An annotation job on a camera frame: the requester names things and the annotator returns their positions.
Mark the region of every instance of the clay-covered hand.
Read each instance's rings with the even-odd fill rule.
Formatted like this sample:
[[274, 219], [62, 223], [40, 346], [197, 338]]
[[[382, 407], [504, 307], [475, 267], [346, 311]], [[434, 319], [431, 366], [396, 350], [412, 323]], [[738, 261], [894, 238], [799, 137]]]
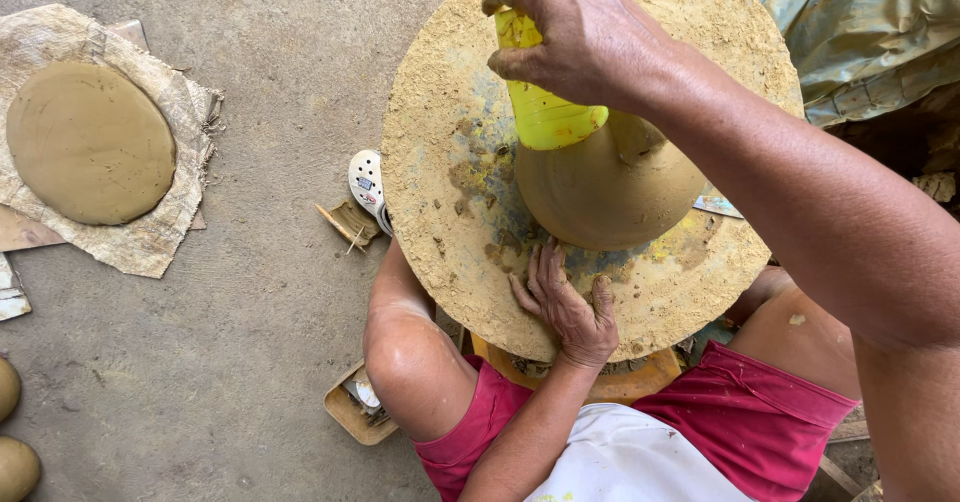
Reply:
[[564, 247], [549, 238], [546, 247], [537, 245], [530, 254], [529, 290], [512, 273], [510, 287], [521, 307], [557, 332], [568, 359], [599, 371], [619, 344], [610, 277], [600, 275], [593, 281], [591, 306], [568, 282], [566, 256]]
[[684, 78], [681, 67], [700, 55], [634, 0], [483, 0], [486, 15], [501, 6], [532, 17], [543, 43], [499, 49], [487, 65], [503, 79], [533, 83], [572, 103], [635, 108], [652, 117]]

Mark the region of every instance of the burlap sack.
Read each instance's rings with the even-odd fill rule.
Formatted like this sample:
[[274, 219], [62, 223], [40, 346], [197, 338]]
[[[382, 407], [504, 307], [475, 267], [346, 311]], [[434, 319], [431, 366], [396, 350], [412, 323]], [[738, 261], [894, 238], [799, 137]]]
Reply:
[[[7, 109], [20, 86], [54, 61], [114, 68], [136, 84], [166, 118], [176, 143], [173, 186], [157, 206], [116, 226], [90, 226], [58, 214], [23, 184], [7, 146]], [[0, 203], [40, 221], [67, 242], [125, 274], [159, 279], [204, 194], [210, 134], [223, 100], [180, 72], [64, 5], [0, 17]]]

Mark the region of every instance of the potter's wheel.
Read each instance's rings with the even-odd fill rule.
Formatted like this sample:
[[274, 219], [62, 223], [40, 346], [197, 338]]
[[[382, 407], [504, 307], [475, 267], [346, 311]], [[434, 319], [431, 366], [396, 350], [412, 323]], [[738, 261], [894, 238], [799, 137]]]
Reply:
[[[800, 85], [774, 21], [757, 0], [638, 0], [674, 37], [797, 116]], [[446, 0], [410, 45], [384, 118], [384, 191], [394, 231], [438, 305], [484, 340], [548, 361], [555, 346], [523, 312], [507, 273], [547, 238], [514, 179], [517, 134], [506, 86], [487, 69], [494, 22], [480, 0]], [[707, 184], [704, 194], [717, 195]], [[613, 279], [620, 345], [610, 361], [668, 347], [722, 314], [769, 251], [743, 219], [691, 209], [667, 233], [625, 251], [570, 248], [567, 272], [586, 294]]]

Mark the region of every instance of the white shoe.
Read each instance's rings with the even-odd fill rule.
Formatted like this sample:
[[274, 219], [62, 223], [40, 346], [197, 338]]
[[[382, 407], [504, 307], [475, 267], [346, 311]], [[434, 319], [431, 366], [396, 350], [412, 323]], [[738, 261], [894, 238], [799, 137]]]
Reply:
[[371, 213], [388, 236], [393, 237], [394, 227], [390, 225], [387, 205], [383, 202], [383, 177], [380, 175], [380, 152], [375, 149], [363, 149], [350, 159], [346, 171], [346, 182], [354, 199], [360, 207]]

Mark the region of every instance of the red shorts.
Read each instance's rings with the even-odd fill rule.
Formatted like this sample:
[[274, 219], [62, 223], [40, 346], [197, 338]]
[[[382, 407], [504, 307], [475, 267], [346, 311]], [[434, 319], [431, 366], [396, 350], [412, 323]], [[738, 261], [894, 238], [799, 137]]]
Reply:
[[[446, 435], [414, 442], [444, 502], [460, 496], [477, 459], [533, 393], [479, 356], [466, 361], [480, 373], [466, 415]], [[772, 502], [800, 500], [857, 401], [711, 341], [700, 363], [630, 406], [677, 429], [744, 495]]]

